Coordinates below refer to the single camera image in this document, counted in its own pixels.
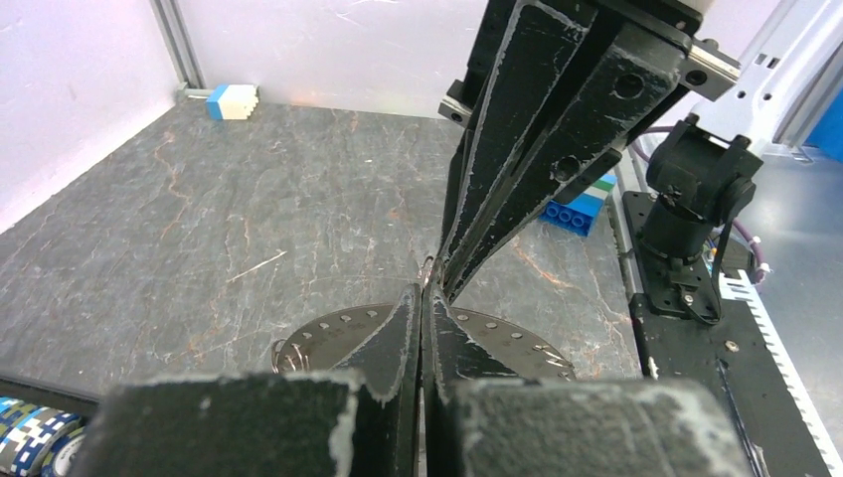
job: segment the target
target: marble tabletop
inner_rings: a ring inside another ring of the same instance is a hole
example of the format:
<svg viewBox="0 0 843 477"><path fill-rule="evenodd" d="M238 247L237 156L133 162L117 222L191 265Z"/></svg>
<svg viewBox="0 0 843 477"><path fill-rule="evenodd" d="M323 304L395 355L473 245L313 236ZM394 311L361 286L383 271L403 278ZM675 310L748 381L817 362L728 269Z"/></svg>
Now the marble tabletop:
<svg viewBox="0 0 843 477"><path fill-rule="evenodd" d="M185 100L0 236L0 368L103 392L159 373L268 370L272 340L391 302L435 251L444 120ZM639 374L606 213L533 223L456 302L546 339L581 379Z"/></svg>

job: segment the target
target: metal ring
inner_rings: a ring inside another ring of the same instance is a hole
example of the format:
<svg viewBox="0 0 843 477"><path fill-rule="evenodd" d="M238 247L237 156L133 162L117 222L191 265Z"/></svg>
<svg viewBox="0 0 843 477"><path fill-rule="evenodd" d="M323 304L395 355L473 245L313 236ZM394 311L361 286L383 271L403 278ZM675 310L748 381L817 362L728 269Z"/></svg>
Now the metal ring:
<svg viewBox="0 0 843 477"><path fill-rule="evenodd" d="M272 372L276 374L281 372L281 346L285 341L287 340L281 338L279 340L273 341L272 344L269 345L269 349L271 350Z"/></svg>
<svg viewBox="0 0 843 477"><path fill-rule="evenodd" d="M433 257L433 255L428 255L427 258L424 259L424 262L421 264L418 278L424 278L424 281L421 283L422 287L427 287L427 283L430 281L430 275L433 273L434 260L435 258Z"/></svg>

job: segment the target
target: perforated metal plate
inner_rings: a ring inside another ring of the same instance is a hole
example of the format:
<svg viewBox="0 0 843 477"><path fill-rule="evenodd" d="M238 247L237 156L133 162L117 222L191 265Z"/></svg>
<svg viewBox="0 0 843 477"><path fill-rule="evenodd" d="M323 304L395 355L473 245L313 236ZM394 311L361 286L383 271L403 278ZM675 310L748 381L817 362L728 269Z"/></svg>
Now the perforated metal plate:
<svg viewBox="0 0 843 477"><path fill-rule="evenodd" d="M357 348L386 320L392 304L347 308L319 317L272 345L278 372L327 370ZM550 343L493 316L453 308L471 338L524 378L575 379L574 366Z"/></svg>

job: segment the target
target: lego brick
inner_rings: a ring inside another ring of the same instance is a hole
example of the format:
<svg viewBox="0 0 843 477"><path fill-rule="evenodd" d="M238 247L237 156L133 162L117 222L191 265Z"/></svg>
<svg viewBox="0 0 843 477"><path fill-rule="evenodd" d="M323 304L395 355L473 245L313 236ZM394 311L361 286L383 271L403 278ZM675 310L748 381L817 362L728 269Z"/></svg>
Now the lego brick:
<svg viewBox="0 0 843 477"><path fill-rule="evenodd" d="M222 84L205 101L214 119L247 119L257 106L257 87L252 84Z"/></svg>
<svg viewBox="0 0 843 477"><path fill-rule="evenodd" d="M588 237L594 219L616 183L614 176L606 174L569 204L551 201L539 218L566 231Z"/></svg>

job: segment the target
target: purple cable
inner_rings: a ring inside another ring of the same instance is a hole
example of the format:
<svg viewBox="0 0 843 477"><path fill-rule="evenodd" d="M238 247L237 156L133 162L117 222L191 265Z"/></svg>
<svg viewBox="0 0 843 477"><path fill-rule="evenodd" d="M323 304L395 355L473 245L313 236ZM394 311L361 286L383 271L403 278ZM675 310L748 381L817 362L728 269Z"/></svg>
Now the purple cable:
<svg viewBox="0 0 843 477"><path fill-rule="evenodd" d="M643 136L644 134L654 134L659 132L669 133L671 130L673 130L673 126L654 126L642 132L641 135ZM629 144L629 147L635 152L635 154L638 155L639 158L641 158L642 161L649 164L650 156L648 156L644 152L644 149L641 147L641 144L638 142L638 139L632 141L632 143ZM750 245L753 254L756 256L756 262L759 264L759 267L756 269L755 272L755 282L756 284L761 283L764 280L764 276L766 274L766 271L761 268L763 265L766 264L763 259L763 252L761 252L761 247L759 243L755 240L755 236L750 234L750 231L746 227L744 227L744 225L741 224L738 219L734 219L732 221L732 224L735 226L735 230L738 231L738 233L741 234L741 237L743 237L744 240Z"/></svg>

